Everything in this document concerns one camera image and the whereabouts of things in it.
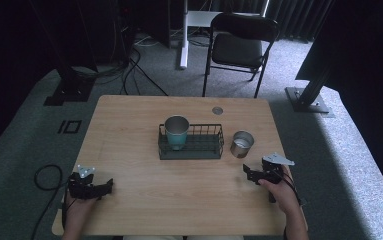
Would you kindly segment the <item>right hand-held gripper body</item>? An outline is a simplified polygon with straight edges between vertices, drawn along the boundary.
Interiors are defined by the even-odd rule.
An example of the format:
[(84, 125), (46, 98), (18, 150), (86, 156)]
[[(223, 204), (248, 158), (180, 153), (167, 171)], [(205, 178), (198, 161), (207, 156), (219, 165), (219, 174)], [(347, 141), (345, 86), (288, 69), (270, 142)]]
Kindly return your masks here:
[(265, 179), (271, 183), (278, 184), (284, 175), (283, 165), (294, 166), (295, 162), (278, 153), (263, 156), (262, 168), (266, 174)]

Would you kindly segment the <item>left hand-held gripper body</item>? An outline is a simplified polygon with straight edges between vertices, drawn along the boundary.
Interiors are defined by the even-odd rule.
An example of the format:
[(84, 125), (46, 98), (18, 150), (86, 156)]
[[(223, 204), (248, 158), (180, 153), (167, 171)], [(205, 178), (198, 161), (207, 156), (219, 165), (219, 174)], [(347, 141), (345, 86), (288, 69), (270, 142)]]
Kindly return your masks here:
[(98, 197), (92, 184), (95, 171), (94, 167), (77, 165), (77, 171), (69, 176), (68, 182), (68, 190), (73, 198), (86, 200)]

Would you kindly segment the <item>dark green wire basket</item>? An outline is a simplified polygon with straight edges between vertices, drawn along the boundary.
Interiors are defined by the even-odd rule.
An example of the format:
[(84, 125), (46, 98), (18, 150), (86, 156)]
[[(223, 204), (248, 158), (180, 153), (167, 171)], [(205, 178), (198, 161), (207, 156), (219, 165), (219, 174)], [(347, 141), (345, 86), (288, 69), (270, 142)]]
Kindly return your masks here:
[(159, 125), (158, 147), (161, 160), (220, 159), (223, 145), (221, 124), (191, 124), (185, 143), (179, 146), (168, 142), (164, 125)]

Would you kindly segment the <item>teal metal cup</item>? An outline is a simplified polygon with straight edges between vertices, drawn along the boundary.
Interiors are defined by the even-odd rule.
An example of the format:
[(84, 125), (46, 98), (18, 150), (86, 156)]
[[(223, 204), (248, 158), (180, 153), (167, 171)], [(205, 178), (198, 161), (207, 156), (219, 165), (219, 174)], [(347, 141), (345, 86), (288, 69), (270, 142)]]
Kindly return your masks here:
[(189, 121), (180, 115), (171, 116), (165, 121), (168, 144), (173, 150), (181, 150), (185, 146), (189, 126)]

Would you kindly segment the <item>person's right hand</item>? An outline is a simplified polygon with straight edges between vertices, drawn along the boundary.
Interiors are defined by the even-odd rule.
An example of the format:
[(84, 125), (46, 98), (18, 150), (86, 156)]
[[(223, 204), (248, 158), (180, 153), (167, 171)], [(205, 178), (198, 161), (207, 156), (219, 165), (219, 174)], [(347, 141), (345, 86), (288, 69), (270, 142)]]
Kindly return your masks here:
[(276, 199), (279, 208), (287, 217), (297, 216), (302, 213), (300, 204), (293, 190), (292, 178), (289, 176), (288, 168), (283, 166), (284, 179), (277, 184), (267, 180), (259, 180), (259, 184), (266, 188)]

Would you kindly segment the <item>person's left hand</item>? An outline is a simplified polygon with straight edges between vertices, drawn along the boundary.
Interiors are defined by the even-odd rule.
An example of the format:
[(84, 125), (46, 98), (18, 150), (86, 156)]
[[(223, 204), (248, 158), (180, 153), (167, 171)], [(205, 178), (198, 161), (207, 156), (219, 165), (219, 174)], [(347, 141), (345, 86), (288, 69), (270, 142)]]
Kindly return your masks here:
[(65, 231), (80, 233), (96, 202), (96, 198), (86, 200), (74, 199), (69, 193), (67, 193)]

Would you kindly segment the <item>silver metal cup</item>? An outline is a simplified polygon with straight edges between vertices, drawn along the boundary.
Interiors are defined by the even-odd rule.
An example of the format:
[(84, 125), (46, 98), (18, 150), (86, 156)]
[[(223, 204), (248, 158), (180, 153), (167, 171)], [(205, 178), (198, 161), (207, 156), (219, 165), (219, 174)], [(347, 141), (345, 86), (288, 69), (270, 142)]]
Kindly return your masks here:
[(253, 136), (247, 131), (237, 131), (233, 135), (230, 151), (236, 158), (244, 158), (254, 144)]

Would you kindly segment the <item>black metal stand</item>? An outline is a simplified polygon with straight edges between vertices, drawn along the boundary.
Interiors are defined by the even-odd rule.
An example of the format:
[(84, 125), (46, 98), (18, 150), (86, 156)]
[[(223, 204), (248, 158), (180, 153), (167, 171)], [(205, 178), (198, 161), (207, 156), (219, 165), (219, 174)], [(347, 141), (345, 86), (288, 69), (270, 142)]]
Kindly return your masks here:
[(333, 118), (334, 113), (320, 95), (320, 91), (331, 73), (331, 67), (325, 67), (320, 75), (308, 83), (305, 88), (286, 87), (285, 92), (295, 112), (319, 113), (324, 118)]
[(97, 70), (79, 0), (28, 0), (39, 22), (39, 38), (59, 74), (54, 93), (45, 106), (86, 102), (95, 77), (81, 76), (74, 65)]

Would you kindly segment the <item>black folding chair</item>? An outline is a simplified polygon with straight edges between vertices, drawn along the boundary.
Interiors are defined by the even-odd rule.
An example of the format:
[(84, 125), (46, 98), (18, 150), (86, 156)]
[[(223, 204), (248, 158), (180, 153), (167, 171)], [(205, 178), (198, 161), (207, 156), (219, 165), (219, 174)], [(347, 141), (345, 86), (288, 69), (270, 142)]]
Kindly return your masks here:
[(220, 13), (210, 23), (202, 96), (206, 95), (212, 69), (260, 73), (254, 97), (258, 96), (270, 50), (279, 35), (278, 23), (259, 15)]

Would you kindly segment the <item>dark curtain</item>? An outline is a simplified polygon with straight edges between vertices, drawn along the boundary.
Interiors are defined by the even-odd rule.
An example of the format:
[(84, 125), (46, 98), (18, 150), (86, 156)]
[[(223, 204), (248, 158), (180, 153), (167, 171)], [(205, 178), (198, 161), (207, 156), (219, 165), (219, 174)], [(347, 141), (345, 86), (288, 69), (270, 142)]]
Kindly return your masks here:
[(316, 39), (335, 0), (208, 0), (213, 12), (260, 14), (275, 20), (279, 39)]

